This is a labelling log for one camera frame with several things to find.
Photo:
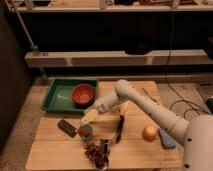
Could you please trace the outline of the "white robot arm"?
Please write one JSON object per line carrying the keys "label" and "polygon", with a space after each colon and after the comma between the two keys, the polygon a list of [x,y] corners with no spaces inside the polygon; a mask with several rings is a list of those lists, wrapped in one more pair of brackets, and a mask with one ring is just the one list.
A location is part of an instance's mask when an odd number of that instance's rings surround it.
{"label": "white robot arm", "polygon": [[213,171],[213,115],[200,115],[187,121],[168,108],[142,95],[127,80],[115,82],[114,89],[86,109],[81,119],[85,125],[126,101],[144,111],[161,129],[184,148],[183,171]]}

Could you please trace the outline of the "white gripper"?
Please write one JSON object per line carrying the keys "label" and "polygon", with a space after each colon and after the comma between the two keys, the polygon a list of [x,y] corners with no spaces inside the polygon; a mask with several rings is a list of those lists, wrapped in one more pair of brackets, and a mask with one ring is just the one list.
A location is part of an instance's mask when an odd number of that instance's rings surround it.
{"label": "white gripper", "polygon": [[98,117],[99,113],[106,113],[106,112],[108,112],[109,109],[110,109],[110,101],[108,99],[100,97],[100,98],[98,98],[98,99],[95,100],[95,102],[94,102],[94,108],[87,109],[84,112],[84,116],[81,119],[81,122],[83,124],[88,124],[88,123],[92,122],[93,120],[95,120]]}

